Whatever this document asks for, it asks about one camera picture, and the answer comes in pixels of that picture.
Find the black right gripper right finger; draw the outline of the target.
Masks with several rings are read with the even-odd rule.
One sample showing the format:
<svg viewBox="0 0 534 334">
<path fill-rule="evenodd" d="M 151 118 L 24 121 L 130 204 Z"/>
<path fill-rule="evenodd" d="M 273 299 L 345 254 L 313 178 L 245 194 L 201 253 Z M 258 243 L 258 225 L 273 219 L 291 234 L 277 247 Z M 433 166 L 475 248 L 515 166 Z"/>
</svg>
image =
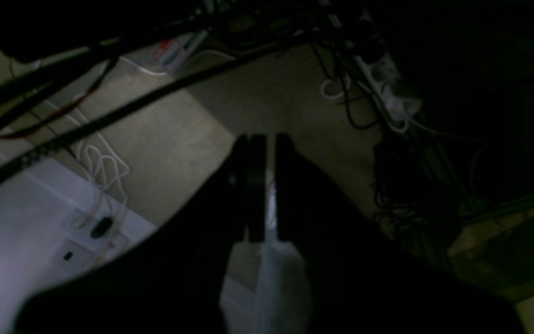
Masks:
<svg viewBox="0 0 534 334">
<path fill-rule="evenodd" d="M 276 136 L 276 219 L 305 262 L 310 334 L 523 334 L 515 308 L 388 240 L 334 180 Z"/>
</svg>

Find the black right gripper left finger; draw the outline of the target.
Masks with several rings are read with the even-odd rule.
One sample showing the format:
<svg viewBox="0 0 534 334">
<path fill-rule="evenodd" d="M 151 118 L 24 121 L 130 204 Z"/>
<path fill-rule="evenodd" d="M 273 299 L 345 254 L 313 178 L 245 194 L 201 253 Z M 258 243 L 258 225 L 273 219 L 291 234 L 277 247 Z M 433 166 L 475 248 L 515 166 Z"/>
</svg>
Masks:
<svg viewBox="0 0 534 334">
<path fill-rule="evenodd" d="M 231 251 L 264 239 L 266 167 L 266 136 L 240 136 L 159 230 L 108 264 L 32 296 L 14 331 L 224 334 L 219 304 Z"/>
</svg>

